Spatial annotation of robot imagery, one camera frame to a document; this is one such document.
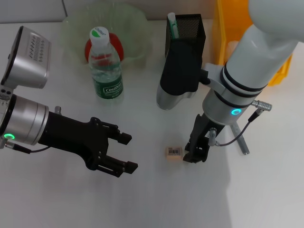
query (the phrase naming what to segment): green label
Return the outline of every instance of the green label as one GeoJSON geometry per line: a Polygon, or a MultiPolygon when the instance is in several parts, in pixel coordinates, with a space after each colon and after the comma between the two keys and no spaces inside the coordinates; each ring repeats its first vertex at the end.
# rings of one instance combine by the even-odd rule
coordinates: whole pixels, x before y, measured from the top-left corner
{"type": "Polygon", "coordinates": [[[97,82],[94,79],[93,81],[97,95],[104,99],[116,98],[124,89],[121,75],[115,81],[108,83],[97,82]]]}

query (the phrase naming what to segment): yellow container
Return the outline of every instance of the yellow container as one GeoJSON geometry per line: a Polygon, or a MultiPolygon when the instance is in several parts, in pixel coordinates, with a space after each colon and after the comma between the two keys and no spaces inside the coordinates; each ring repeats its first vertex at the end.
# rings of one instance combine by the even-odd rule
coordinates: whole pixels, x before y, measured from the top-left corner
{"type": "MultiPolygon", "coordinates": [[[[231,41],[240,41],[252,24],[248,0],[217,0],[212,26],[216,64],[224,65],[227,62],[227,45],[231,41]]],[[[268,85],[274,86],[282,82],[288,74],[291,58],[286,61],[268,85]]]]}

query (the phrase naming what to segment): mesh pen holder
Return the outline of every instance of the mesh pen holder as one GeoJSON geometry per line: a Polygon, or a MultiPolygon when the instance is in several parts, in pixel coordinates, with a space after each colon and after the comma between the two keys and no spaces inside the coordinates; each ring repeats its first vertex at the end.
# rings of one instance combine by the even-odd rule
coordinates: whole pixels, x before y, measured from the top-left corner
{"type": "Polygon", "coordinates": [[[200,14],[176,15],[179,38],[172,38],[167,19],[166,63],[157,90],[157,104],[172,109],[181,99],[191,98],[201,77],[206,35],[200,14]]]}

